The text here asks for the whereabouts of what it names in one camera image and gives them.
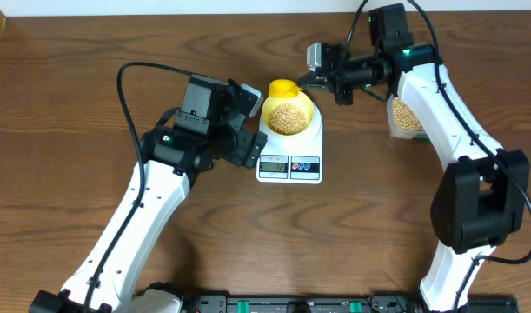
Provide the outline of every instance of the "yellow bowl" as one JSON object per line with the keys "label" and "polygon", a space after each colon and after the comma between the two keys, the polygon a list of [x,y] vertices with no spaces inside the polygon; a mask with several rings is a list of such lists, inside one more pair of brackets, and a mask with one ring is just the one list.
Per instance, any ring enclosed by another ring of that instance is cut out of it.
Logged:
{"label": "yellow bowl", "polygon": [[315,109],[313,103],[311,102],[311,99],[309,99],[309,97],[303,92],[298,92],[298,95],[296,97],[268,97],[265,103],[263,104],[262,108],[263,121],[267,124],[267,126],[271,128],[271,130],[273,130],[274,128],[271,127],[271,125],[269,124],[269,118],[271,117],[271,113],[273,113],[274,109],[277,106],[285,103],[295,106],[303,111],[304,115],[306,116],[306,127],[298,133],[301,133],[302,131],[306,130],[311,124],[311,121],[313,121],[314,119]]}

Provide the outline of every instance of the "green clip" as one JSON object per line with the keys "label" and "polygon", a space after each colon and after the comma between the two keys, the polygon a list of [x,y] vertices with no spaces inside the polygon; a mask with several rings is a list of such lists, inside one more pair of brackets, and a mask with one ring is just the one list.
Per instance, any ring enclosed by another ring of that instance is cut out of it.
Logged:
{"label": "green clip", "polygon": [[361,302],[351,302],[350,303],[350,313],[362,313],[362,303]]}
{"label": "green clip", "polygon": [[249,301],[238,301],[238,313],[249,313]]}

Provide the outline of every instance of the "yellow scoop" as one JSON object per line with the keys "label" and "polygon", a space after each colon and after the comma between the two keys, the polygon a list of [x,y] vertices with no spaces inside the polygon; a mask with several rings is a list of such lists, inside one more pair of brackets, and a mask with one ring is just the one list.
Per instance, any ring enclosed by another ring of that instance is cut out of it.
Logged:
{"label": "yellow scoop", "polygon": [[262,108],[263,121],[276,133],[295,135],[309,127],[314,105],[293,81],[277,79],[269,85]]}

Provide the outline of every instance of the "clear plastic container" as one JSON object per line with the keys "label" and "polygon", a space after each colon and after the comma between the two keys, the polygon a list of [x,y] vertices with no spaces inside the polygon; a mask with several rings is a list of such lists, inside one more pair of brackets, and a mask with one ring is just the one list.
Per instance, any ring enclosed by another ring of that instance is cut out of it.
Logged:
{"label": "clear plastic container", "polygon": [[403,130],[396,125],[395,116],[393,114],[393,100],[395,100],[395,97],[391,95],[387,101],[387,117],[388,126],[390,127],[390,136],[400,139],[428,139],[428,134],[426,134],[425,131]]}

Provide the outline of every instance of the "kitchen scale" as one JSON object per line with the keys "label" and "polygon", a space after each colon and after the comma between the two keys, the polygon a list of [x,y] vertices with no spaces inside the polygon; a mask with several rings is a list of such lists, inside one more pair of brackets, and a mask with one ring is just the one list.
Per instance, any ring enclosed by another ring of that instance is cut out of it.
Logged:
{"label": "kitchen scale", "polygon": [[[303,92],[296,97],[271,97],[263,105],[259,131],[267,135],[267,144],[260,155],[257,180],[264,183],[320,183],[323,177],[323,122],[315,103]],[[270,112],[286,102],[297,103],[306,111],[310,123],[295,135],[282,135],[269,127]]]}

